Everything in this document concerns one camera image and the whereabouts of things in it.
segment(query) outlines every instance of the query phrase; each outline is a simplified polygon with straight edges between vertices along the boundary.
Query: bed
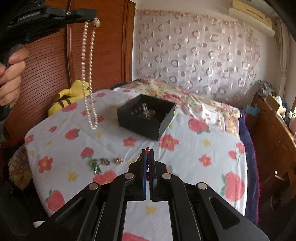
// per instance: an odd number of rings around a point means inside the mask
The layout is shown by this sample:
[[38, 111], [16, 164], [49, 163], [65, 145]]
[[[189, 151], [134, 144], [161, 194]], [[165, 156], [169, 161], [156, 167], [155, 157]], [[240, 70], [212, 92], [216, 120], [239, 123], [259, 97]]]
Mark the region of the bed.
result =
[[[140, 93], [177, 103], [174, 118], [159, 142], [118, 126], [117, 108]], [[49, 216], [88, 183], [102, 185], [125, 173], [140, 151], [150, 147], [168, 172], [187, 183], [208, 183], [256, 223], [258, 182], [250, 180], [258, 179], [257, 168], [241, 111], [151, 78], [114, 91], [101, 90], [94, 96], [97, 130], [89, 128], [80, 100], [36, 125], [25, 137], [34, 185]], [[114, 163], [118, 157], [123, 159], [121, 165]], [[91, 168], [94, 158], [108, 158], [111, 164], [95, 175]], [[123, 240], [131, 237], [172, 240], [167, 203], [152, 203], [149, 198], [143, 203], [129, 202]]]

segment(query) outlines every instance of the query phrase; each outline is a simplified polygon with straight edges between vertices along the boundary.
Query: pearl necklace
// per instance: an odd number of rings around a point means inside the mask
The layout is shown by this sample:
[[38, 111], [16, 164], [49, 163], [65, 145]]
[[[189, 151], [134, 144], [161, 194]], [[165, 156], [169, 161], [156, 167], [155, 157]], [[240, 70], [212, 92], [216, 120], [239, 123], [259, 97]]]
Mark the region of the pearl necklace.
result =
[[100, 24], [101, 24], [100, 20], [98, 18], [95, 18], [93, 21], [94, 29], [91, 33], [90, 51], [89, 51], [89, 95], [90, 95], [91, 109], [94, 113], [94, 122], [95, 122], [94, 124], [91, 120], [91, 115], [89, 112], [89, 105], [87, 103], [86, 88], [85, 88], [85, 83], [84, 83], [84, 81], [85, 81], [85, 55], [86, 55], [87, 28], [89, 25], [88, 22], [84, 23], [83, 38], [82, 38], [82, 51], [81, 51], [82, 92], [83, 92], [83, 98], [84, 98], [88, 122], [89, 122], [91, 129], [93, 129], [93, 130], [95, 130], [98, 127], [98, 116], [97, 116], [96, 111], [94, 109], [94, 98], [93, 98], [93, 92], [92, 92], [92, 87], [91, 87], [91, 82], [92, 82], [91, 72], [92, 72], [92, 59], [93, 59], [93, 52], [94, 52], [95, 29], [97, 27], [99, 27]]

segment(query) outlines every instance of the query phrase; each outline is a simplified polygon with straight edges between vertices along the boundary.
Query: curtain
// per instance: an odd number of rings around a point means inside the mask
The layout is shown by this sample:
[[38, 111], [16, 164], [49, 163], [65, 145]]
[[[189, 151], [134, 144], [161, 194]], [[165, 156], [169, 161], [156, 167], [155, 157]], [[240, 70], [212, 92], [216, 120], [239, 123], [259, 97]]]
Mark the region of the curtain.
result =
[[280, 75], [280, 85], [278, 95], [284, 99], [285, 97], [285, 87], [286, 87], [286, 74], [289, 67], [289, 32], [286, 25], [279, 18], [276, 21], [277, 33], [278, 33], [278, 44], [280, 51], [280, 61], [281, 61], [281, 75]]
[[162, 79], [232, 105], [245, 99], [260, 63], [247, 25], [162, 10], [140, 10], [135, 24], [135, 77]]

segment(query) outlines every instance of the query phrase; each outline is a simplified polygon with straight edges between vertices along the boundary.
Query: finger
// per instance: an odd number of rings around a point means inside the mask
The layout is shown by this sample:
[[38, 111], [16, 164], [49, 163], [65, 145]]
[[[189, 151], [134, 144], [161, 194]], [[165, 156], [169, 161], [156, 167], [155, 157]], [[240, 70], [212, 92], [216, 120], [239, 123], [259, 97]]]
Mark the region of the finger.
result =
[[29, 55], [29, 50], [25, 47], [15, 51], [9, 58], [9, 64], [16, 64], [18, 62], [23, 61]]
[[16, 78], [14, 78], [13, 80], [11, 80], [11, 81], [7, 82], [6, 84], [4, 84], [3, 86], [1, 86], [1, 88], [0, 88], [0, 99], [4, 98], [9, 93], [11, 93], [15, 89], [19, 88], [21, 80], [22, 80], [21, 76], [19, 75]]
[[20, 96], [20, 89], [17, 88], [13, 92], [9, 93], [4, 98], [2, 98], [2, 100], [0, 100], [0, 105], [7, 105], [12, 101], [17, 100], [19, 96]]
[[5, 69], [6, 67], [2, 63], [0, 63], [0, 77], [3, 75]]
[[11, 102], [9, 103], [9, 108], [10, 108], [10, 109], [12, 109], [12, 107], [14, 107], [15, 103], [17, 102], [17, 100], [18, 100], [19, 97], [20, 97], [20, 87], [17, 88], [16, 90], [17, 90], [17, 93], [16, 93], [16, 95], [15, 95], [14, 100], [11, 101]]
[[4, 74], [0, 78], [0, 85], [9, 82], [19, 76], [25, 69], [26, 64], [24, 61], [11, 65], [4, 71]]

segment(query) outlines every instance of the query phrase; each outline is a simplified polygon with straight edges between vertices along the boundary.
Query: stuffed toy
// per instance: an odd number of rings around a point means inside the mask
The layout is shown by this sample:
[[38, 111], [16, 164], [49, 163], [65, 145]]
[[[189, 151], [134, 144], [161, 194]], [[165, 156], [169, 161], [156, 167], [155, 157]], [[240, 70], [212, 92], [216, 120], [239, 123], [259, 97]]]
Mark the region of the stuffed toy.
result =
[[[85, 88], [89, 87], [87, 82], [84, 82]], [[89, 96], [89, 91], [86, 90], [86, 96]], [[83, 98], [82, 81], [75, 80], [70, 89], [60, 91], [52, 100], [51, 108], [48, 110], [48, 116], [63, 109], [64, 107]]]

